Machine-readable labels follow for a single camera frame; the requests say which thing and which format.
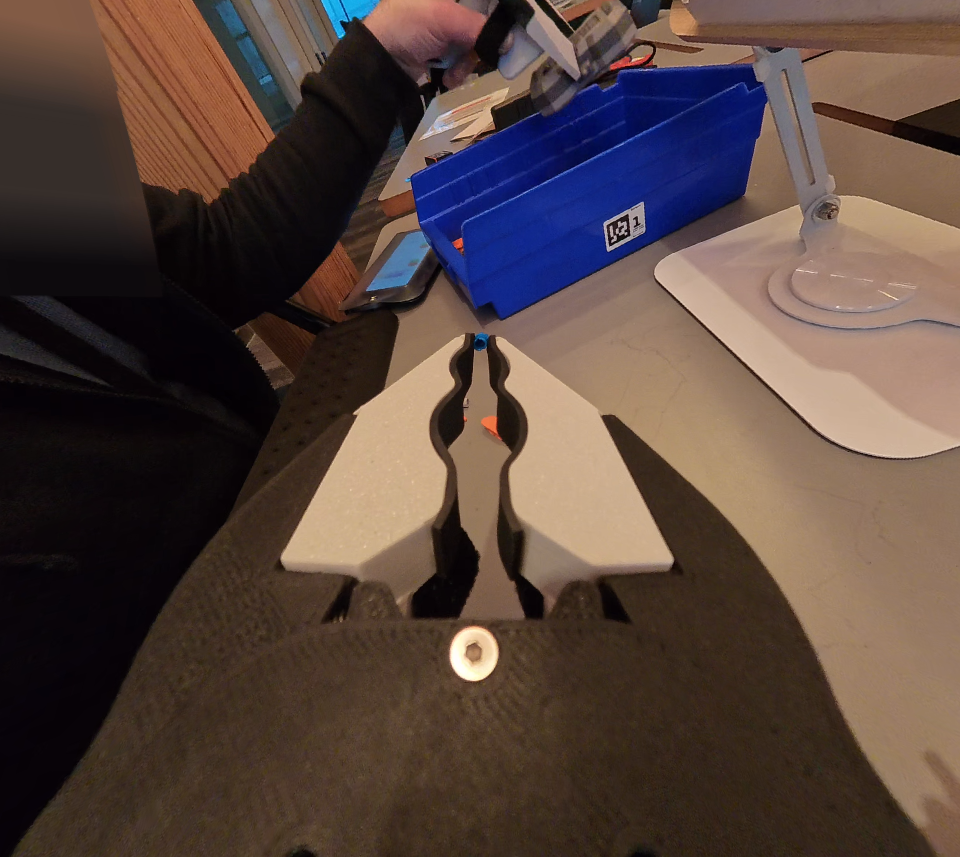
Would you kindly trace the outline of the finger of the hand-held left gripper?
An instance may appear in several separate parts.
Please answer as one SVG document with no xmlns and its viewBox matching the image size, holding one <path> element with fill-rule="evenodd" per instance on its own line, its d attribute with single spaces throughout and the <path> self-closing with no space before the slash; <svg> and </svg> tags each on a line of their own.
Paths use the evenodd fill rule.
<svg viewBox="0 0 960 857">
<path fill-rule="evenodd" d="M 564 39 L 557 40 L 547 35 L 545 39 L 541 38 L 537 40 L 528 35 L 524 28 L 518 25 L 515 27 L 515 43 L 524 48 L 525 52 L 531 54 L 527 63 L 530 63 L 530 61 L 536 57 L 546 55 L 572 80 L 579 80 L 582 77 L 579 57 L 572 38 L 569 41 Z"/>
<path fill-rule="evenodd" d="M 536 40 L 549 35 L 570 41 L 573 29 L 551 0 L 522 0 L 515 5 L 515 23 Z"/>
</svg>

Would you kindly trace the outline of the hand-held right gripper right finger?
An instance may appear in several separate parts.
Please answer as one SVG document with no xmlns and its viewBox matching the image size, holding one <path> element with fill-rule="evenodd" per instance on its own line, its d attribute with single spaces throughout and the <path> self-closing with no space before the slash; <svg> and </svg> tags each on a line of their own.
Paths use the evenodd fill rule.
<svg viewBox="0 0 960 857">
<path fill-rule="evenodd" d="M 599 409 L 492 336 L 500 472 L 497 544 L 524 615 L 571 583 L 662 573 L 675 558 Z"/>
</svg>

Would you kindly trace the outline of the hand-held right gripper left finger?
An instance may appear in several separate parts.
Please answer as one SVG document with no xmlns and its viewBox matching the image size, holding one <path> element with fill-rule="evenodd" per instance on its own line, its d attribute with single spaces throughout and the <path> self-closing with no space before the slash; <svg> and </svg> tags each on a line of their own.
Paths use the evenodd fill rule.
<svg viewBox="0 0 960 857">
<path fill-rule="evenodd" d="M 280 562 L 385 584 L 414 616 L 457 618 L 479 554 L 459 512 L 450 446 L 464 431 L 474 334 L 359 407 Z"/>
</svg>

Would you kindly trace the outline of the large grey building assembly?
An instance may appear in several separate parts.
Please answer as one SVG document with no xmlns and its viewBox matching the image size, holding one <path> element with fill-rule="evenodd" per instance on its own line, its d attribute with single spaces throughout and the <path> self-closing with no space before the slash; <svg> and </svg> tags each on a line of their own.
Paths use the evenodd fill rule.
<svg viewBox="0 0 960 857">
<path fill-rule="evenodd" d="M 606 1 L 589 13 L 571 37 L 579 78 L 574 79 L 555 58 L 547 57 L 531 76 L 534 112 L 548 117 L 564 109 L 629 53 L 636 33 L 631 11 L 619 0 Z"/>
</svg>

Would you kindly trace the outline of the blue plastic bin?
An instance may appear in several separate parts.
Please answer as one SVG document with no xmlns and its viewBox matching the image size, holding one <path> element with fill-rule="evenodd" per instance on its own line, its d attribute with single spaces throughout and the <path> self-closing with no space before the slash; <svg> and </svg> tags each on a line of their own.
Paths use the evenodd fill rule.
<svg viewBox="0 0 960 857">
<path fill-rule="evenodd" d="M 415 173 L 419 226 L 506 319 L 741 198 L 765 106 L 746 64 L 621 71 Z"/>
</svg>

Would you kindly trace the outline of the person's left forearm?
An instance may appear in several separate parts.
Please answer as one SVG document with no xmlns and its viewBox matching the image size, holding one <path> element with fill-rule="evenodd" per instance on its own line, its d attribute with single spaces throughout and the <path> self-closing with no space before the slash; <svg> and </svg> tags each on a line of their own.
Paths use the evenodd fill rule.
<svg viewBox="0 0 960 857">
<path fill-rule="evenodd" d="M 353 21 L 304 78 L 293 119 L 214 199 L 144 183 L 164 304 L 234 330 L 294 296 L 340 241 L 414 94 Z"/>
</svg>

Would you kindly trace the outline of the person's left hand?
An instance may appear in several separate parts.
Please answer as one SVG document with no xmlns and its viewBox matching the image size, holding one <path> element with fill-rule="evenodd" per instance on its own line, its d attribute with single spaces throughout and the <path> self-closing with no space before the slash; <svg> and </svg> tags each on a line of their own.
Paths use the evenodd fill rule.
<svg viewBox="0 0 960 857">
<path fill-rule="evenodd" d="M 478 62 L 475 43 L 486 22 L 460 0 L 380 0 L 363 25 L 414 82 L 432 61 L 457 52 L 443 77 L 447 88 L 457 88 Z"/>
</svg>

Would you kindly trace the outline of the small black box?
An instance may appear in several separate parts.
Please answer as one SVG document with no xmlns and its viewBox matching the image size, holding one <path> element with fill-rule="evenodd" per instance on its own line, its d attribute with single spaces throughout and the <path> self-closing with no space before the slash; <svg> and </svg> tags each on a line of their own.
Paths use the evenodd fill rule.
<svg viewBox="0 0 960 857">
<path fill-rule="evenodd" d="M 495 132 L 502 132 L 521 121 L 533 116 L 548 116 L 547 111 L 539 106 L 530 91 L 509 95 L 508 98 L 496 104 L 490 109 L 490 118 L 492 120 Z"/>
</svg>

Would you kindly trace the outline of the white red paper packet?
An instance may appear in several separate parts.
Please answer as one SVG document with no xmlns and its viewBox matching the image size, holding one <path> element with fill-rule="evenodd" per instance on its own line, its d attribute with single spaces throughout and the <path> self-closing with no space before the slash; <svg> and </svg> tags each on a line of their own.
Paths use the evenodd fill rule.
<svg viewBox="0 0 960 857">
<path fill-rule="evenodd" d="M 503 104 L 508 95 L 509 89 L 503 87 L 439 114 L 421 135 L 420 140 L 430 139 L 449 131 L 457 132 L 451 137 L 454 141 L 476 138 L 495 126 L 493 109 Z"/>
</svg>

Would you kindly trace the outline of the black perforated pad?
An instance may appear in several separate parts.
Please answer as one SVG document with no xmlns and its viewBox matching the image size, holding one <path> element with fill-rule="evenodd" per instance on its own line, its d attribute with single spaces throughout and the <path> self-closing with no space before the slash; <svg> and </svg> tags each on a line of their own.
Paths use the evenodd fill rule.
<svg viewBox="0 0 960 857">
<path fill-rule="evenodd" d="M 400 322 L 388 310 L 322 331 L 289 386 L 233 511 L 207 551 L 275 562 L 332 465 L 358 409 L 386 387 Z"/>
</svg>

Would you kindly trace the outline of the smartphone in leather holder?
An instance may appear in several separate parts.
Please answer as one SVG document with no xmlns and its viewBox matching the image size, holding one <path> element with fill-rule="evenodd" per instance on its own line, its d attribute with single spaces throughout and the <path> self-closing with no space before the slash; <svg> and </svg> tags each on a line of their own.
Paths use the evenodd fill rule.
<svg viewBox="0 0 960 857">
<path fill-rule="evenodd" d="M 342 300 L 340 310 L 352 314 L 416 303 L 425 296 L 439 269 L 423 230 L 397 233 Z"/>
</svg>

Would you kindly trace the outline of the white book stand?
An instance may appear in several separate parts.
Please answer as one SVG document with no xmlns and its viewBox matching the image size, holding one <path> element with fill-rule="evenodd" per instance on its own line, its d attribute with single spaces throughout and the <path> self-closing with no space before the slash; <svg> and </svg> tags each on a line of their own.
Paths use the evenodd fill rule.
<svg viewBox="0 0 960 857">
<path fill-rule="evenodd" d="M 664 257 L 657 283 L 828 441 L 958 448 L 958 228 L 836 192 L 799 54 L 956 54 L 958 0 L 681 0 L 670 26 L 753 47 L 798 205 Z"/>
</svg>

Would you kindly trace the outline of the oak wooden post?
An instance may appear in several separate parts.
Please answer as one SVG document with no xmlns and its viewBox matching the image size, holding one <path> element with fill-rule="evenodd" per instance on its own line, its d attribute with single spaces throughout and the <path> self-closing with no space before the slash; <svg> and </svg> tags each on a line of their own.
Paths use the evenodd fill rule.
<svg viewBox="0 0 960 857">
<path fill-rule="evenodd" d="M 141 181 L 211 201 L 273 139 L 193 0 L 90 0 Z"/>
</svg>

